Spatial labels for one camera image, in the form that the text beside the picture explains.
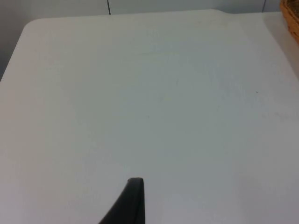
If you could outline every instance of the white wall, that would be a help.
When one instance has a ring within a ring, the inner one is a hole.
[[[106,0],[0,0],[0,79],[23,27],[38,18],[108,14]]]

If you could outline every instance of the gray wall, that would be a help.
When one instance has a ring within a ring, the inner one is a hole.
[[[264,12],[279,11],[280,0],[266,0]]]
[[[216,8],[278,11],[279,0],[109,0],[111,14]],[[107,0],[0,0],[0,79],[23,27],[38,18],[108,14]]]
[[[109,14],[106,0],[0,0],[0,78],[23,27],[38,18]]]
[[[111,14],[219,9],[227,13],[261,12],[264,0],[109,0]]]

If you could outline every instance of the black plastic piece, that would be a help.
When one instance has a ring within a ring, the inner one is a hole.
[[[128,180],[121,195],[99,224],[145,224],[142,178]]]

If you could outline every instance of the wooden basket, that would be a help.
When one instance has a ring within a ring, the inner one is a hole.
[[[299,0],[281,0],[280,9],[291,35],[299,44]]]

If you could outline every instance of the black object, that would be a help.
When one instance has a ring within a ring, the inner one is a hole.
[[[99,224],[145,224],[142,178],[128,179],[121,195]]]

